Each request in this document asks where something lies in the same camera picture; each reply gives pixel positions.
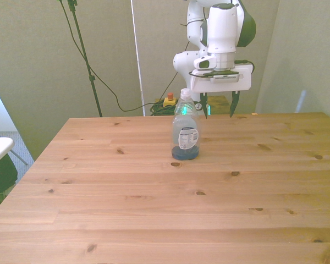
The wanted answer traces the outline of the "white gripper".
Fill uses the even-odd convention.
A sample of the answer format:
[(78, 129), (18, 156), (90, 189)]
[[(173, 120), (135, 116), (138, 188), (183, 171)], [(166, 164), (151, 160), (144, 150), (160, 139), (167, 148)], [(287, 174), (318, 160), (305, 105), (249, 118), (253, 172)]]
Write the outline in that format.
[(251, 65), (237, 65), (233, 71), (214, 73), (212, 70), (193, 70), (190, 89), (200, 93), (200, 103), (205, 117), (208, 117), (207, 94), (209, 92), (232, 91), (232, 103), (229, 116), (232, 117), (239, 102), (240, 91), (251, 87)]

